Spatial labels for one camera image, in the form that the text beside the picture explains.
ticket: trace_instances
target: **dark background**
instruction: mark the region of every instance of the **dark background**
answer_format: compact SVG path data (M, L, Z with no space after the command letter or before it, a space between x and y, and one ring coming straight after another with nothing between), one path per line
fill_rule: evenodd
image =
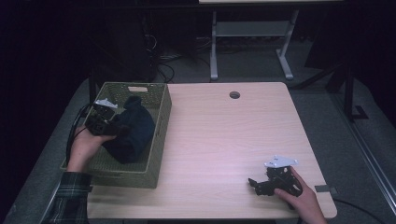
M302 10L293 38L315 40L307 60L310 67L326 69L349 56L355 76L369 87L389 121L396 126L394 9L395 4L389 2L384 7L353 5L342 10ZM201 22L210 22L211 14L187 14L186 19L186 13L158 12L157 20L161 24L155 23L153 17L155 25L150 31L180 51L193 54L191 40L210 32ZM1 220L73 93L89 74L94 72L99 84L104 80L150 81L155 76L153 55L142 53L146 52L147 44L143 30L138 33L130 30L136 43L114 42L128 35L131 27L145 28L136 25L139 16L82 9L69 1L0 2ZM176 29L174 25L180 18L185 19L184 24ZM134 26L120 32L124 21L133 21ZM108 59L87 36L101 43L120 62ZM143 56L136 58L128 50L122 52L123 46ZM124 63L128 57L142 60L143 68Z

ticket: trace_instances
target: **human arm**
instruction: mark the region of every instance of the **human arm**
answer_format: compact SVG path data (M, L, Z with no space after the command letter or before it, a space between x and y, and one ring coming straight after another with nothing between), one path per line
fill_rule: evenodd
M291 172L300 182L303 193L299 197L288 194L285 190L275 189L275 194L282 200L291 204L300 215L300 218L307 224L325 224L327 223L320 209L317 195L309 188L304 180L297 174L293 167Z
M115 136L94 136L85 127L77 128L76 133L66 172L42 223L88 223L87 197L92 177L84 172L99 147Z

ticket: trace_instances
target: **wooden table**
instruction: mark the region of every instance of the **wooden table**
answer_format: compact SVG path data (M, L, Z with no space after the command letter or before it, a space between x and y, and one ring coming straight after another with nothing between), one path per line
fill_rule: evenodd
M94 186L89 218L297 217L248 184L249 177L267 180L263 163L274 155L298 160L295 169L311 188L326 185L283 83L168 86L173 105L158 187ZM335 217L330 193L317 195L325 217Z

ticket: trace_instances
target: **folded fabric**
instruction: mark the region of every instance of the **folded fabric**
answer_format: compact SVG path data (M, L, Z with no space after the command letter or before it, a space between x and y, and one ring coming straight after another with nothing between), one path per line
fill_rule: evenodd
M116 115L113 122L129 129L115 139L103 143L103 147L120 163L135 162L154 135L155 123L139 96L131 96L124 104L125 110Z

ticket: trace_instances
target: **floor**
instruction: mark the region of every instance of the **floor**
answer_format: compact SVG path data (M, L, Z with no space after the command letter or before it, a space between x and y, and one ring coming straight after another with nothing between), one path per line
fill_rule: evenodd
M175 58L159 68L166 76L158 75L153 82L170 83L211 82L209 74L209 54L205 48L206 39L200 39L198 57ZM296 85L314 74L318 69L304 67L311 47L309 41L293 41L287 53L294 80L287 81L282 74L276 58L275 49L282 39L247 39L233 42L233 45L219 46L219 79L216 82L284 82L288 86ZM164 58L173 58L172 50L166 51ZM337 217L329 223L380 223L367 212L383 220L383 223L396 223L395 212L389 206L389 199L379 187L376 175L370 168L370 162L363 157L361 143L356 141L353 130L360 131L365 145L375 155L380 168L392 186L396 184L396 130L376 106L366 87L355 82L354 104L361 105L369 119L350 123L345 120L339 109L343 90L329 94L324 87L325 77L303 90L290 91L304 129L318 159L320 169L327 184L332 188ZM88 81L81 83L71 99L63 116L45 146L34 170L27 179L19 197L11 207L4 223L37 223L45 215L47 204L62 172L59 167L64 159L64 145L68 131L78 110L89 102ZM352 203L367 212L348 205ZM146 223L146 220L91 220L91 223ZM277 220L276 223L296 223L297 219Z

